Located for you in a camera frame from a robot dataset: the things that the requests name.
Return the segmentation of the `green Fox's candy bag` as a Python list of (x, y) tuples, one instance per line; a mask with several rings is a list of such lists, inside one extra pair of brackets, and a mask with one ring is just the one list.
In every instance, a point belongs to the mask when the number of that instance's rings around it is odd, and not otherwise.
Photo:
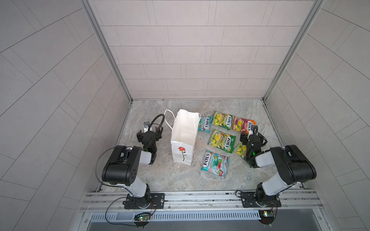
[(241, 158), (245, 158), (247, 153), (247, 146), (244, 145), (242, 142), (239, 142), (237, 146), (234, 147), (233, 152), (238, 154)]
[(214, 130), (208, 144), (231, 154), (234, 150), (235, 141), (236, 136)]
[(220, 126), (227, 130), (231, 130), (233, 123), (233, 115), (225, 114), (216, 111), (213, 115), (212, 124), (216, 126)]

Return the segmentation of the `orange Fox's candy bag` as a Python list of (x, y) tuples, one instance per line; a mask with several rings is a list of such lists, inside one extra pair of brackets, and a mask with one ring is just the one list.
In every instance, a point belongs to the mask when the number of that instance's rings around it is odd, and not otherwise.
[(249, 134), (252, 125), (256, 125), (254, 120), (249, 120), (241, 117), (234, 117), (232, 129), (241, 133)]

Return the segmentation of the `white floral paper bag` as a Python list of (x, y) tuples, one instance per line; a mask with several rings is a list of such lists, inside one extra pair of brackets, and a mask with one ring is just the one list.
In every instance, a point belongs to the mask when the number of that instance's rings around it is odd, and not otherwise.
[(175, 163), (191, 165), (196, 147), (198, 134), (198, 124), (201, 119), (200, 113), (193, 113), (181, 109), (175, 115), (171, 110), (169, 112), (174, 118), (173, 125), (169, 125), (171, 133), (171, 150)]

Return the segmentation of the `large teal Fox's candy bag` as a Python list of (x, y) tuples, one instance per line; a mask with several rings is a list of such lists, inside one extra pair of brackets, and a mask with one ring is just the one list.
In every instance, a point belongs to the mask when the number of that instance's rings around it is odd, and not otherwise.
[(228, 157), (207, 150), (201, 170), (210, 172), (224, 179), (227, 174), (228, 164)]

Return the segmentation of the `small teal Fox's candy bag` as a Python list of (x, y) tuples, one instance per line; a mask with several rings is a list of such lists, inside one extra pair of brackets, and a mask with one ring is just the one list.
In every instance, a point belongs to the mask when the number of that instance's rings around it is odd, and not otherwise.
[(212, 117), (211, 116), (201, 116), (199, 124), (198, 124), (198, 130), (210, 133), (211, 132), (211, 123), (212, 123)]

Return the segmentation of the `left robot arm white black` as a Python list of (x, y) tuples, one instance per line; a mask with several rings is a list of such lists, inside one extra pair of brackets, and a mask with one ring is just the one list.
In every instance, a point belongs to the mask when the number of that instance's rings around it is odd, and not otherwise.
[(156, 142), (161, 139), (162, 132), (163, 128), (160, 127), (145, 133), (139, 131), (137, 138), (143, 147), (117, 145), (102, 170), (103, 183), (124, 188), (129, 193), (123, 202), (125, 209), (147, 209), (155, 207), (156, 201), (161, 200), (151, 195), (149, 185), (141, 181), (137, 173), (140, 164), (152, 165), (155, 162)]

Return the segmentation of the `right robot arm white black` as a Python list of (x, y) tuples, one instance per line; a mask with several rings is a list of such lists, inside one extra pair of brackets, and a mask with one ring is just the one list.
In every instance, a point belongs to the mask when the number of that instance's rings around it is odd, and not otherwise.
[(253, 125), (249, 133), (240, 135), (240, 142), (246, 145), (244, 160), (252, 168), (275, 166), (277, 173), (269, 180), (259, 183), (255, 192), (236, 191), (245, 208), (277, 208), (281, 206), (279, 194), (297, 183), (314, 180), (317, 171), (296, 145), (271, 147), (262, 150), (267, 139)]

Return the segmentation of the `right circuit board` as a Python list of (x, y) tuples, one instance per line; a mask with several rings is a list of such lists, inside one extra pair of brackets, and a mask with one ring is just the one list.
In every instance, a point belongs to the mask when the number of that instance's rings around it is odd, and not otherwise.
[(264, 225), (271, 225), (275, 220), (275, 214), (271, 210), (259, 210), (260, 220), (259, 222)]

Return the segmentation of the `circuit board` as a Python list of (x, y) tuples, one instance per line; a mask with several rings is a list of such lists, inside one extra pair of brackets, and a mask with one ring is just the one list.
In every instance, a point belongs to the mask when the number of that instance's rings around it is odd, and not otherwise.
[(259, 210), (260, 220), (259, 222), (264, 225), (271, 225), (275, 220), (275, 214), (271, 210)]
[(134, 222), (148, 222), (151, 218), (151, 213), (143, 212), (135, 215)]

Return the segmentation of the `left circuit board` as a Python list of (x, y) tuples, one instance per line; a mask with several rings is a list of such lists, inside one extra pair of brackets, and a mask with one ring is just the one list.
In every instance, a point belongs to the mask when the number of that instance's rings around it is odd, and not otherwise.
[(134, 222), (148, 222), (151, 218), (151, 213), (143, 212), (135, 215)]

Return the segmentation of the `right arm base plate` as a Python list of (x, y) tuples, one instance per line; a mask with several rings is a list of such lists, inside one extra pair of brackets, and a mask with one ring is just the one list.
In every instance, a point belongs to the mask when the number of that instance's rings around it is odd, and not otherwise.
[(268, 196), (263, 192), (239, 192), (239, 197), (244, 208), (281, 207), (281, 202), (277, 195)]

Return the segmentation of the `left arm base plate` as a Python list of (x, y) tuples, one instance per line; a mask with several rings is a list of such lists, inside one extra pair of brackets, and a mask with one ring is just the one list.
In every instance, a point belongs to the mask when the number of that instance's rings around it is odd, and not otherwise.
[(144, 197), (132, 197), (127, 195), (126, 200), (122, 204), (125, 209), (163, 209), (164, 200), (164, 193), (151, 193)]

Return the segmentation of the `aluminium mounting rail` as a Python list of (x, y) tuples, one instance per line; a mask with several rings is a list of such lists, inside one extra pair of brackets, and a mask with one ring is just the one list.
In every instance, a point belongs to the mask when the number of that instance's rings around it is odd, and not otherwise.
[[(196, 210), (261, 210), (254, 199), (253, 190), (231, 191), (168, 191), (164, 197), (155, 196), (152, 203), (140, 207), (138, 202), (125, 203), (127, 193), (88, 193), (80, 212), (116, 211), (196, 211)], [(288, 189), (265, 209), (316, 209), (323, 205), (315, 190)]]

